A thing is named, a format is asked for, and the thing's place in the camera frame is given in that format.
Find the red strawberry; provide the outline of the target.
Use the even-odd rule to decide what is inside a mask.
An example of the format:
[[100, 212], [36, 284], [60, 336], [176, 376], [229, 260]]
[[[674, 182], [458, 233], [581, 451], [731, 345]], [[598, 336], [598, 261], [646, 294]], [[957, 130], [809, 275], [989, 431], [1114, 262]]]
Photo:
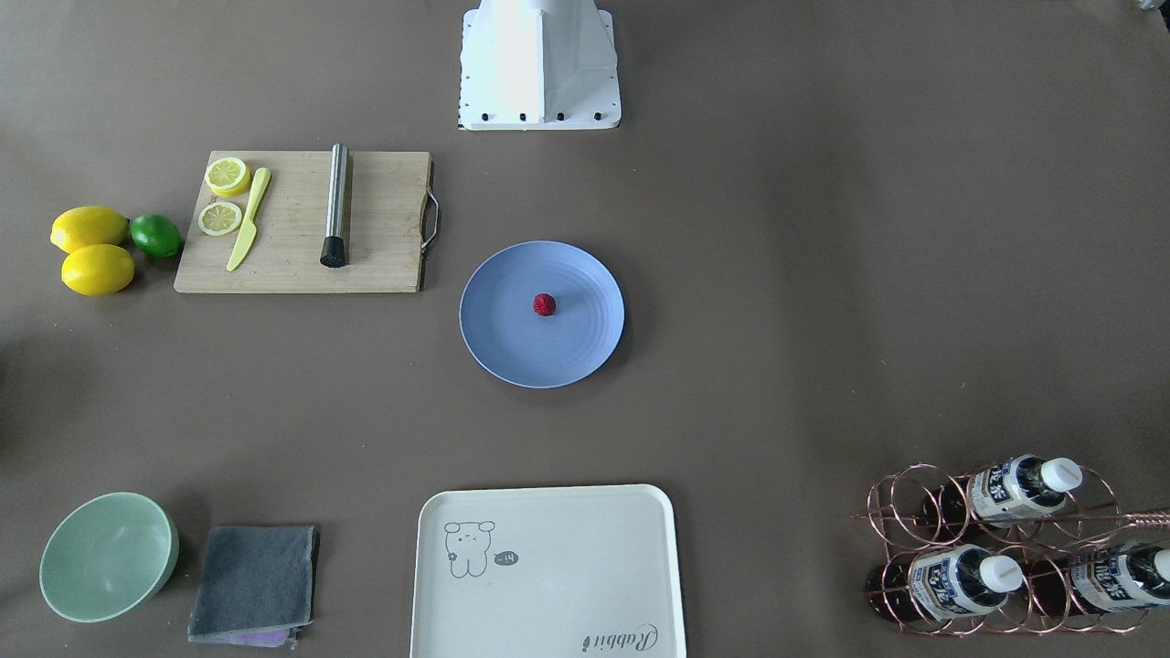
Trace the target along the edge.
[[532, 311], [541, 317], [555, 315], [558, 302], [552, 294], [536, 294], [532, 299]]

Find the blue plate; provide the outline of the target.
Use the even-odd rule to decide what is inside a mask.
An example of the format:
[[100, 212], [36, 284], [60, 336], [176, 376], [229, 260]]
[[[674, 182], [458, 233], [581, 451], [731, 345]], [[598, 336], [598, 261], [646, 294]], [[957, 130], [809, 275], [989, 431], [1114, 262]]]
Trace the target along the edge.
[[[556, 297], [555, 315], [532, 311], [536, 294]], [[625, 300], [589, 251], [534, 240], [497, 251], [473, 270], [459, 324], [486, 371], [519, 388], [564, 388], [610, 361], [625, 329]]]

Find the wooden cutting board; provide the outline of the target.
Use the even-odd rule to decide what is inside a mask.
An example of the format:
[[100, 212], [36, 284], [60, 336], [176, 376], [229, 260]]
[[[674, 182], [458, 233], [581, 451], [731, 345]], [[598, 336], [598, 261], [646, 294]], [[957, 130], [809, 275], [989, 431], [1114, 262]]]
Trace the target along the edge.
[[227, 270], [235, 237], [208, 237], [192, 220], [176, 272], [184, 294], [388, 294], [418, 292], [433, 158], [428, 153], [364, 153], [347, 163], [347, 263], [319, 262], [326, 224], [329, 151], [238, 150], [247, 166], [269, 167], [271, 183], [259, 237], [238, 270]]

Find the cream serving tray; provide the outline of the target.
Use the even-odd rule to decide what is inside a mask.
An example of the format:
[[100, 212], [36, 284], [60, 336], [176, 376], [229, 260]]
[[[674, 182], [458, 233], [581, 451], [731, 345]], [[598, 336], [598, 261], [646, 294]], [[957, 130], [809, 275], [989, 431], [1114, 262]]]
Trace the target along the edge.
[[413, 657], [684, 657], [675, 512], [652, 484], [448, 491], [418, 519]]

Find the steel muddler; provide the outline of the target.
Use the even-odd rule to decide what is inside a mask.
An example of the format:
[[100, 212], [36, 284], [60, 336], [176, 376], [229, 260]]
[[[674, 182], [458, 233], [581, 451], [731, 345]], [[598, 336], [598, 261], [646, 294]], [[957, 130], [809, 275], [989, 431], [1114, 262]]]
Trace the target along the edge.
[[345, 144], [333, 144], [329, 181], [326, 181], [326, 218], [319, 262], [326, 268], [347, 265], [347, 183], [350, 151]]

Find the yellow plastic knife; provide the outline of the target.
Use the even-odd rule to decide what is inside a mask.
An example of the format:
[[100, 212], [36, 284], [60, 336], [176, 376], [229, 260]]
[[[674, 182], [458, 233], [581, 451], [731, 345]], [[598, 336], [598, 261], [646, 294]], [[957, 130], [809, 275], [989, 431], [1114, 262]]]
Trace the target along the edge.
[[248, 253], [250, 253], [252, 245], [254, 245], [255, 239], [259, 237], [259, 226], [256, 226], [255, 222], [256, 215], [259, 215], [260, 205], [270, 183], [270, 167], [259, 167], [259, 170], [252, 174], [248, 200], [242, 214], [241, 225], [239, 225], [238, 229], [238, 241], [235, 241], [233, 249], [230, 251], [229, 261], [226, 263], [226, 270], [238, 270], [238, 267], [242, 265]]

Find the lemon slice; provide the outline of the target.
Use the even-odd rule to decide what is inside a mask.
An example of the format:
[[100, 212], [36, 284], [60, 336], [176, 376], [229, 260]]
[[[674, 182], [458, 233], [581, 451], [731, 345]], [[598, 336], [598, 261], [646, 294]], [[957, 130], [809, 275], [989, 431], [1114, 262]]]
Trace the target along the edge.
[[214, 201], [205, 205], [197, 215], [197, 224], [205, 237], [227, 237], [241, 226], [243, 211], [230, 201]]
[[209, 163], [204, 173], [204, 184], [213, 196], [221, 198], [242, 196], [250, 189], [252, 170], [235, 155], [226, 155]]

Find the grey folded cloth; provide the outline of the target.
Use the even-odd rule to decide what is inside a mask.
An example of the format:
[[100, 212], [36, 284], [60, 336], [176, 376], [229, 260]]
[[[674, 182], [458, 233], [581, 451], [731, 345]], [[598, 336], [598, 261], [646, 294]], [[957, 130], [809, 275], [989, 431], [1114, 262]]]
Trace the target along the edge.
[[314, 615], [314, 525], [218, 525], [209, 529], [193, 644], [292, 647]]

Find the dark drink bottle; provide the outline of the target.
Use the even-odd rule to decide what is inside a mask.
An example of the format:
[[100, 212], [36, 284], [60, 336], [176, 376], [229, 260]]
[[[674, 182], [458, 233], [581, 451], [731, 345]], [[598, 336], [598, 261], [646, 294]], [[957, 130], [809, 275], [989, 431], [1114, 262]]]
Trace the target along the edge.
[[1035, 597], [1045, 612], [1071, 616], [1169, 605], [1169, 550], [1128, 542], [1081, 557], [1035, 566]]
[[965, 543], [899, 554], [869, 571], [863, 592], [874, 612], [892, 623], [947, 623], [999, 610], [1024, 580], [1016, 558]]
[[947, 537], [1009, 528], [1052, 516], [1083, 482], [1083, 469], [1071, 458], [1018, 455], [928, 492], [920, 525], [935, 525]]

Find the green lime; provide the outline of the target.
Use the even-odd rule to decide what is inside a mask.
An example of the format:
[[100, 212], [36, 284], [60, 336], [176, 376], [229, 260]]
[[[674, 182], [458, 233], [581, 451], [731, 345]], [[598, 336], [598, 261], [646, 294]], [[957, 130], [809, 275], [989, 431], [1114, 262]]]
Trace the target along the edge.
[[135, 217], [128, 226], [129, 237], [147, 258], [176, 258], [183, 249], [183, 233], [163, 214]]

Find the yellow lemon lower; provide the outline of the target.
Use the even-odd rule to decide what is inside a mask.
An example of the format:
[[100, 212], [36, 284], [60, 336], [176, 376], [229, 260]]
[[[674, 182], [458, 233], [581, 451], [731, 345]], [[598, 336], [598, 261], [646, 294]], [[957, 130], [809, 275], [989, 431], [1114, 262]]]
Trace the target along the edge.
[[85, 296], [113, 294], [135, 276], [135, 261], [121, 246], [96, 244], [73, 251], [61, 266], [62, 282]]

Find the yellow lemon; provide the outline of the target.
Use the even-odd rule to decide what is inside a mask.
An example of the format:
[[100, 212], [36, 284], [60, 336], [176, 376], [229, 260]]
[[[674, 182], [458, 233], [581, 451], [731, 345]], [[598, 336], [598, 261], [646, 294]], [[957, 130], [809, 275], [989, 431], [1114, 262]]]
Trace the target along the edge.
[[54, 220], [49, 241], [70, 254], [95, 245], [118, 246], [128, 237], [129, 219], [105, 206], [80, 206]]
[[62, 282], [85, 296], [113, 294], [135, 276], [135, 261], [121, 246], [96, 244], [73, 251], [61, 266]]

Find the yellow lemon upper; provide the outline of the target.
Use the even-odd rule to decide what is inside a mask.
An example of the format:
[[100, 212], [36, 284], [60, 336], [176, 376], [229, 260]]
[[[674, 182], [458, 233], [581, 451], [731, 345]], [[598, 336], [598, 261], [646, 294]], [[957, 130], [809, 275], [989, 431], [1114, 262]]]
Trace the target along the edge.
[[95, 245], [118, 246], [128, 237], [129, 219], [105, 206], [80, 206], [54, 220], [49, 241], [70, 254]]

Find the green bowl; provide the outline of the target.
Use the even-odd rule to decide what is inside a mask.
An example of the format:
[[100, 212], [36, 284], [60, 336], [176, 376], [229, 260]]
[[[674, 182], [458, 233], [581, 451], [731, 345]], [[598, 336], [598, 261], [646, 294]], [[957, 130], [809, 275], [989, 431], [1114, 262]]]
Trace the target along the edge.
[[157, 594], [176, 570], [176, 521], [150, 496], [92, 496], [61, 521], [40, 561], [40, 590], [67, 621], [112, 621]]

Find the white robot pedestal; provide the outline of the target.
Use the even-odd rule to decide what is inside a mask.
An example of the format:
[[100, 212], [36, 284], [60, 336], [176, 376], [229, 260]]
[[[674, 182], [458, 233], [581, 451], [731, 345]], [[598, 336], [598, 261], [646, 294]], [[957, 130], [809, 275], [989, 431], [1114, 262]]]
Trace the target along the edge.
[[482, 1], [463, 14], [457, 125], [581, 131], [622, 121], [613, 16], [593, 1]]

